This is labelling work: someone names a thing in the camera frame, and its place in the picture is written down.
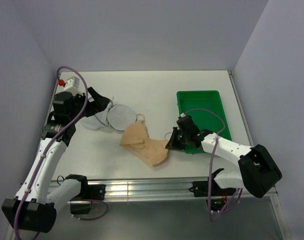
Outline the white mesh laundry bag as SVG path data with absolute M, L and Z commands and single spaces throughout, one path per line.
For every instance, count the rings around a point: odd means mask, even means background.
M 103 111 L 81 119 L 82 126 L 89 130 L 111 127 L 115 131 L 123 132 L 137 121 L 137 114 L 133 109 L 123 104 L 113 103 L 113 100 L 114 98 L 109 100 Z

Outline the beige bra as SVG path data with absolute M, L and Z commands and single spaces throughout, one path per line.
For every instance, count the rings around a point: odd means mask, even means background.
M 165 161 L 168 157 L 166 140 L 149 137 L 144 120 L 131 124 L 123 133 L 120 145 L 151 167 Z

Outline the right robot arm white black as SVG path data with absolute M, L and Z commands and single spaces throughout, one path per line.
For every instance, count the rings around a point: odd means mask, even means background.
M 186 146 L 210 153 L 208 189 L 219 195 L 225 189 L 246 189 L 262 198 L 283 175 L 263 145 L 242 145 L 219 136 L 209 129 L 199 129 L 189 115 L 182 115 L 169 142 L 168 150 L 184 150 Z M 234 170 L 213 170 L 214 158 L 220 157 L 235 166 Z

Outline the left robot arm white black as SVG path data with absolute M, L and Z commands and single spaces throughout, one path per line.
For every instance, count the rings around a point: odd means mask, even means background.
M 90 197 L 87 177 L 78 174 L 69 174 L 56 190 L 48 192 L 57 164 L 76 132 L 75 123 L 106 110 L 110 104 L 110 99 L 92 87 L 87 92 L 91 100 L 85 93 L 72 94 L 69 91 L 54 96 L 53 110 L 43 127 L 32 168 L 14 198 L 6 198 L 1 207 L 15 231 L 47 233 L 54 226 L 57 213 L 68 201 Z

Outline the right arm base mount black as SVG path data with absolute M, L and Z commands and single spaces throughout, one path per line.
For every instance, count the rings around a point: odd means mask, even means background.
M 207 180 L 193 181 L 192 186 L 188 188 L 188 191 L 193 193 L 194 197 L 207 197 L 209 192 L 209 185 Z M 211 183 L 211 196 L 214 196 L 215 191 L 218 189 L 218 185 L 213 181 Z

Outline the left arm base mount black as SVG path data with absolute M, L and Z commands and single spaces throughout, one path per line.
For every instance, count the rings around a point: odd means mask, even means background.
M 89 184 L 86 187 L 85 192 L 76 198 L 82 200 L 103 201 L 105 197 L 105 187 L 106 185 L 104 184 Z

